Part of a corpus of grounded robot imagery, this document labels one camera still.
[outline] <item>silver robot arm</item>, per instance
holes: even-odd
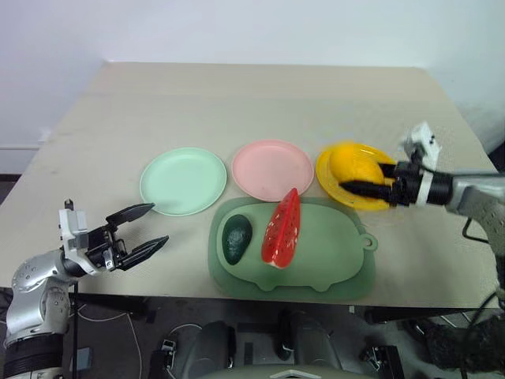
[[[16,270],[7,312],[5,378],[63,378],[63,335],[69,325],[69,286],[84,275],[128,270],[148,259],[168,240],[154,239],[128,253],[118,226],[142,217],[154,204],[134,205],[88,232],[85,214],[72,201],[59,212],[62,247],[30,258]]]
[[[340,186],[351,193],[392,205],[443,205],[450,213],[478,222],[496,257],[499,286],[496,295],[505,310],[505,174],[496,172],[444,173],[435,171],[440,146],[426,122],[413,128],[402,142],[409,161],[380,164],[391,186],[351,181]]]

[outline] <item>plate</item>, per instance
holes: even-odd
[[[281,201],[296,188],[304,193],[314,179],[309,156],[294,144],[281,140],[256,141],[234,157],[232,174],[248,195],[262,201]]]
[[[378,163],[395,163],[394,160],[392,160],[384,152],[381,152],[376,148],[367,146],[366,144],[356,144],[356,146]],[[329,167],[330,154],[333,148],[334,146],[331,146],[321,152],[316,162],[317,180],[328,195],[336,201],[355,209],[366,211],[380,211],[388,209],[389,204],[386,201],[361,197],[345,191],[341,186],[339,186],[339,182],[333,178]],[[386,178],[386,184],[391,184],[391,179]]]
[[[140,178],[140,196],[167,216],[203,211],[219,199],[226,185],[226,168],[202,148],[177,148],[156,157]]]

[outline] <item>red fruit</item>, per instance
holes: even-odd
[[[300,233],[300,197],[293,188],[277,205],[267,225],[261,258],[276,268],[287,267],[294,257]]]

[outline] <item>pink plate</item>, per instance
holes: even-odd
[[[231,170],[237,185],[262,201],[281,201],[294,187],[302,194],[314,178],[309,156],[280,140],[256,141],[241,148]]]

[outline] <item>yellow fruit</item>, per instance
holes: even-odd
[[[379,164],[352,142],[335,146],[331,151],[329,164],[330,172],[339,183],[362,180],[384,184],[384,175]]]

